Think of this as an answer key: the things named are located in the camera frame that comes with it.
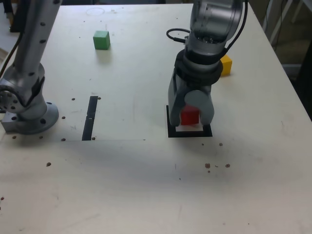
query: black cable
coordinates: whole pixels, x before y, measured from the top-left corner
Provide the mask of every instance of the black cable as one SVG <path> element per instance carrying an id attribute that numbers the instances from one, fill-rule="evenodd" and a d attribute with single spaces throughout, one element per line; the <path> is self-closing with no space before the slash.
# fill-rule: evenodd
<path id="1" fill-rule="evenodd" d="M 278 31 L 278 34 L 277 34 L 277 40 L 276 40 L 276 44 L 275 44 L 275 48 L 274 48 L 274 51 L 277 50 L 277 46 L 278 46 L 278 41 L 279 41 L 279 35 L 281 34 L 281 31 L 282 31 L 282 14 L 283 14 L 283 3 L 284 3 L 284 0 L 282 0 L 281 2 L 281 26 L 279 27 L 279 31 Z"/>
<path id="2" fill-rule="evenodd" d="M 248 0 L 245 0 L 245 11 L 244 11 L 244 18 L 243 18 L 243 22 L 242 25 L 238 31 L 238 33 L 236 34 L 236 37 L 232 40 L 232 42 L 229 44 L 228 48 L 226 48 L 226 52 L 228 52 L 228 50 L 234 45 L 234 43 L 236 42 L 236 40 L 239 38 L 240 34 L 242 33 L 245 24 L 246 24 L 246 20 L 247 20 L 247 14 L 248 14 Z"/>
<path id="3" fill-rule="evenodd" d="M 5 70 L 6 66 L 8 65 L 12 55 L 14 54 L 14 51 L 16 50 L 17 46 L 19 45 L 22 37 L 23 37 L 23 33 L 20 33 L 18 40 L 16 41 L 15 45 L 13 46 L 13 49 L 11 50 L 10 54 L 8 55 L 8 57 L 6 58 L 6 61 L 4 62 L 3 66 L 2 66 L 2 69 L 0 71 L 0 78 L 2 77 L 4 70 Z"/>
<path id="4" fill-rule="evenodd" d="M 190 33 L 189 30 L 184 29 L 184 28 L 172 28 L 172 29 L 169 29 L 169 30 L 166 32 L 167 37 L 169 37 L 171 40 L 174 40 L 174 41 L 177 41 L 177 42 L 181 42 L 181 43 L 185 43 L 185 39 L 182 39 L 182 38 L 174 38 L 174 37 L 170 36 L 169 33 L 170 33 L 170 32 L 173 32 L 173 31 L 180 31 L 180 32 Z"/>

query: circular mark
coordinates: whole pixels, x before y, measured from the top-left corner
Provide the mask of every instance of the circular mark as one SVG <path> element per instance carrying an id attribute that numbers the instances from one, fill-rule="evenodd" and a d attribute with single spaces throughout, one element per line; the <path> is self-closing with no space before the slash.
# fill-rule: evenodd
<path id="1" fill-rule="evenodd" d="M 96 8 L 91 8 L 87 10 L 86 14 L 89 16 L 99 16 L 104 14 L 104 10 L 102 8 L 96 7 Z"/>

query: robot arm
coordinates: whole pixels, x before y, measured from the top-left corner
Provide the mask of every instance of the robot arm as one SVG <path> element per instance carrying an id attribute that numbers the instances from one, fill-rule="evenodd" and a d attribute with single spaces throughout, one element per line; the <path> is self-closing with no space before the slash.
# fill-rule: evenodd
<path id="1" fill-rule="evenodd" d="M 186 105 L 200 110 L 202 125 L 211 123 L 214 116 L 211 86 L 220 78 L 223 69 L 220 59 L 235 43 L 244 28 L 248 1 L 244 0 L 244 2 L 245 13 L 242 26 L 226 48 L 227 41 L 237 31 L 242 15 L 243 1 L 195 1 L 190 34 L 185 41 L 184 50 L 180 51 L 176 57 L 168 91 L 169 120 L 172 126 L 180 125 L 180 113 Z M 184 42 L 182 39 L 170 38 Z"/>
<path id="2" fill-rule="evenodd" d="M 34 134 L 53 126 L 59 117 L 57 107 L 43 98 L 45 77 L 40 60 L 61 1 L 25 1 L 29 7 L 26 26 L 16 44 L 14 62 L 0 79 L 0 108 L 6 110 L 1 123 L 6 132 Z"/>

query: yellow cube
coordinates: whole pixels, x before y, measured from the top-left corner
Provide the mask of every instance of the yellow cube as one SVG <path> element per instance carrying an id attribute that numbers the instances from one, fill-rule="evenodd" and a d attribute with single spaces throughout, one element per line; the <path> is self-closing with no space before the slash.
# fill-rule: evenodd
<path id="1" fill-rule="evenodd" d="M 231 68 L 232 68 L 232 60 L 230 59 L 229 56 L 225 55 L 222 59 L 221 62 L 223 64 L 223 70 L 221 73 L 221 76 L 227 76 L 230 74 L 231 72 Z"/>

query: white table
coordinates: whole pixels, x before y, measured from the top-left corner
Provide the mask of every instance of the white table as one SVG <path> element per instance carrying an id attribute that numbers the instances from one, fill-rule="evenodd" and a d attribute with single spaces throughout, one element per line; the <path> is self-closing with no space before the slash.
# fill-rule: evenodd
<path id="1" fill-rule="evenodd" d="M 167 138 L 183 45 L 165 33 L 188 28 L 191 8 L 60 8 L 42 64 L 66 119 L 34 136 L 1 128 L 1 234 L 312 232 L 312 124 L 251 9 L 232 75 L 213 85 L 214 136 Z M 105 29 L 111 49 L 96 51 Z M 96 140 L 82 142 L 90 96 Z"/>

